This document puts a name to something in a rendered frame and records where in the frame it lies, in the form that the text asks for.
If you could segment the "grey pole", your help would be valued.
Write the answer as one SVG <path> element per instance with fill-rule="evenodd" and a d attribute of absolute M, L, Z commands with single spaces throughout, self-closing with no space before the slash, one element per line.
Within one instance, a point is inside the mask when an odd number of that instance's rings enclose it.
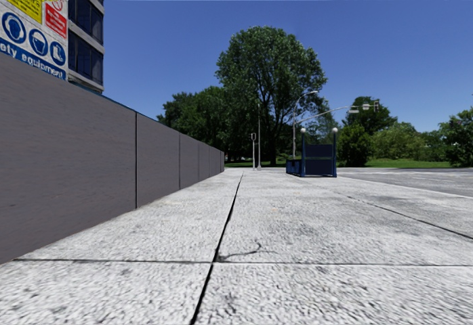
<path fill-rule="evenodd" d="M 262 166 L 261 166 L 261 148 L 260 148 L 260 136 L 261 136 L 261 116 L 260 116 L 260 103 L 258 103 L 258 164 L 257 164 L 257 167 L 256 169 L 258 171 L 261 171 L 262 170 Z"/>

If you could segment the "trees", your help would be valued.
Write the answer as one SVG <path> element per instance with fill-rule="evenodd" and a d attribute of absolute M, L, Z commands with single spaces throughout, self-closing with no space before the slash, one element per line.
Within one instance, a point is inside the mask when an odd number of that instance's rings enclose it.
<path fill-rule="evenodd" d="M 217 60 L 219 85 L 197 93 L 174 94 L 163 106 L 158 121 L 172 129 L 223 150 L 229 160 L 251 152 L 249 134 L 258 141 L 260 103 L 261 158 L 271 165 L 279 157 L 292 157 L 293 106 L 301 120 L 330 110 L 319 92 L 326 76 L 316 52 L 279 28 L 255 26 L 231 36 L 228 49 Z M 352 105 L 372 104 L 370 96 Z M 337 122 L 332 113 L 296 125 L 296 152 L 301 151 L 300 130 L 313 144 L 333 142 L 337 128 L 337 161 L 343 167 L 363 167 L 372 159 L 411 159 L 447 162 L 453 167 L 473 167 L 473 107 L 449 117 L 438 129 L 419 132 L 400 122 L 379 103 L 348 114 Z"/>

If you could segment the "traffic light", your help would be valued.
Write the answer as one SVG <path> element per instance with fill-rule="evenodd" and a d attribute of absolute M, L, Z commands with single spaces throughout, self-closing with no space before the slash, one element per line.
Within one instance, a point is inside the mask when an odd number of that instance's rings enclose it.
<path fill-rule="evenodd" d="M 322 116 L 324 114 L 329 114 L 329 113 L 332 113 L 332 112 L 335 112 L 335 111 L 338 111 L 338 110 L 346 109 L 348 114 L 357 114 L 357 113 L 359 113 L 360 110 L 368 110 L 370 108 L 373 108 L 375 112 L 378 112 L 379 111 L 379 100 L 375 100 L 372 104 L 368 104 L 368 103 L 364 102 L 361 106 L 349 105 L 349 106 L 342 106 L 342 107 L 335 108 L 335 109 L 330 109 L 330 110 L 324 111 L 322 113 L 319 113 L 319 114 L 316 114 L 316 115 L 298 120 L 298 121 L 296 121 L 296 124 L 301 124 L 301 123 L 303 123 L 305 121 L 308 121 L 310 119 Z"/>

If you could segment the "grey hoarding fence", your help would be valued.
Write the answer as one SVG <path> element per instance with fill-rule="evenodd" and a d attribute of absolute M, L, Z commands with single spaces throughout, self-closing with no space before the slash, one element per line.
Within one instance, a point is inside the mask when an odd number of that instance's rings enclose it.
<path fill-rule="evenodd" d="M 224 170 L 224 154 L 0 52 L 0 265 Z"/>

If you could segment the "pale concrete building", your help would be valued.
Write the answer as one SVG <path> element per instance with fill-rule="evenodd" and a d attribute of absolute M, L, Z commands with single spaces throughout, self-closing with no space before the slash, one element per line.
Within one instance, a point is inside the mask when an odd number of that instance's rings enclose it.
<path fill-rule="evenodd" d="M 68 0 L 68 81 L 104 91 L 104 0 Z"/>

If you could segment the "white safety sign board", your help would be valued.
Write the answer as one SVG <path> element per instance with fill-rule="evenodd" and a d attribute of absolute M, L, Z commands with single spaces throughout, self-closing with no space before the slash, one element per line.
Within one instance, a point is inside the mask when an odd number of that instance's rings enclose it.
<path fill-rule="evenodd" d="M 0 0 L 0 52 L 66 81 L 68 0 Z"/>

